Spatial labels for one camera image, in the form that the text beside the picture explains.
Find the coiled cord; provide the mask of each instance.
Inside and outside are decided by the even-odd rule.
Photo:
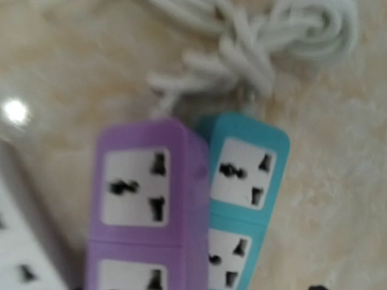
[[[219,52],[187,51],[181,76],[151,73],[151,89],[164,93],[153,117],[168,115],[186,95],[225,94],[244,86],[268,97],[275,82],[271,53],[317,65],[336,63],[357,42],[352,0],[281,0],[270,14],[247,14],[230,0],[149,0],[183,25],[219,38]]]

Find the beige countertop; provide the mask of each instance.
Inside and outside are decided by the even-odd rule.
[[[289,134],[291,153],[251,289],[386,289],[387,5],[361,1],[359,14],[350,59],[316,76],[280,62],[275,93],[257,109]],[[145,74],[203,44],[131,0],[60,23],[11,1],[0,6],[0,44],[0,100],[31,109],[27,127],[3,122],[0,133],[81,253],[96,136],[146,118],[155,99]]]

